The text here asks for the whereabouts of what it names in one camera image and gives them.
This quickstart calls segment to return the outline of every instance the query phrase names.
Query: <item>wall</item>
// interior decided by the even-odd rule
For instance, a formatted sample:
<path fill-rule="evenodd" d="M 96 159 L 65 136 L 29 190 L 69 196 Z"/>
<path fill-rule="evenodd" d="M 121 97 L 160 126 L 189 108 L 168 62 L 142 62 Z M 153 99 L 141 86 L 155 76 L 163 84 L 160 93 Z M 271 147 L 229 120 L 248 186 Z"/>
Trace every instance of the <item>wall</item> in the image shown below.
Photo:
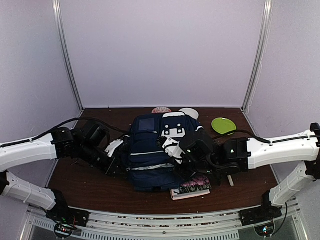
<path fill-rule="evenodd" d="M 240 107 L 261 0 L 62 0 L 85 107 Z"/>
<path fill-rule="evenodd" d="M 249 119 L 262 137 L 302 132 L 320 122 L 320 1 L 275 0 L 261 75 Z M 276 164 L 283 180 L 296 163 Z M 312 240 L 320 239 L 320 183 L 297 199 Z"/>
<path fill-rule="evenodd" d="M 0 143 L 38 135 L 79 115 L 63 62 L 51 0 L 2 0 Z M 54 161 L 11 169 L 44 186 Z M 0 196 L 0 238 L 18 239 L 27 205 Z"/>

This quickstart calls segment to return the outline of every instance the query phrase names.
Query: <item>book cover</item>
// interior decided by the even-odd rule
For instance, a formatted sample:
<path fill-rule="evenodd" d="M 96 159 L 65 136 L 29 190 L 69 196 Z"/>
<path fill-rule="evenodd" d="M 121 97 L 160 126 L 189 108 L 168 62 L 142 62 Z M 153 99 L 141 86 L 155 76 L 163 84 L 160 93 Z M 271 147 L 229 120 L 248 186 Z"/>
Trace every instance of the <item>book cover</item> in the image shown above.
<path fill-rule="evenodd" d="M 177 189 L 171 189 L 172 200 L 188 199 L 203 196 L 210 193 L 209 178 L 204 175 L 196 175 L 192 180 L 182 184 Z"/>

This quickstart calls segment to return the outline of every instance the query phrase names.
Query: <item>book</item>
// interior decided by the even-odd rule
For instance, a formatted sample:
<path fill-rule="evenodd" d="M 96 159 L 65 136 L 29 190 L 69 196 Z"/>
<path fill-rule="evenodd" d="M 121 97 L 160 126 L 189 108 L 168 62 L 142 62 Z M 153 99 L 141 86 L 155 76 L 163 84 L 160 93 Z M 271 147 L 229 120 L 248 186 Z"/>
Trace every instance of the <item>book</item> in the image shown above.
<path fill-rule="evenodd" d="M 203 196 L 210 193 L 209 178 L 197 174 L 192 180 L 180 185 L 177 189 L 170 189 L 172 200 L 181 200 Z"/>

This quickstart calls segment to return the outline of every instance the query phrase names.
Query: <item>backpack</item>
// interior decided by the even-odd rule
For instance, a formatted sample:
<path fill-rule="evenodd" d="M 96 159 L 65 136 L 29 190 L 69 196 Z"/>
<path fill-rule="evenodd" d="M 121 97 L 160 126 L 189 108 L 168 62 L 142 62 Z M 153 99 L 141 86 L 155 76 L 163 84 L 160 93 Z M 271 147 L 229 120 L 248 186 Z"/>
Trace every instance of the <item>backpack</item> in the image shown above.
<path fill-rule="evenodd" d="M 199 122 L 183 112 L 152 113 L 135 118 L 130 128 L 130 147 L 122 154 L 128 180 L 135 190 L 161 192 L 176 189 L 188 179 L 174 171 L 178 164 L 157 146 L 159 137 L 179 141 L 186 132 L 197 131 Z"/>

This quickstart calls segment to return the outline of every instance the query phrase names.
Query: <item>green plate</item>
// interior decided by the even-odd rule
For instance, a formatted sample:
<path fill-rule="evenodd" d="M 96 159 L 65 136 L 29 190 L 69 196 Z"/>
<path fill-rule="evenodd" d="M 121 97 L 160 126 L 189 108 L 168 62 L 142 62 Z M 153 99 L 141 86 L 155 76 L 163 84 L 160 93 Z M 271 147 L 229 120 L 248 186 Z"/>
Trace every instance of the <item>green plate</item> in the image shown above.
<path fill-rule="evenodd" d="M 214 119 L 211 123 L 213 130 L 215 130 L 218 134 L 226 134 L 233 130 L 237 129 L 237 126 L 233 121 L 227 118 L 218 117 Z"/>

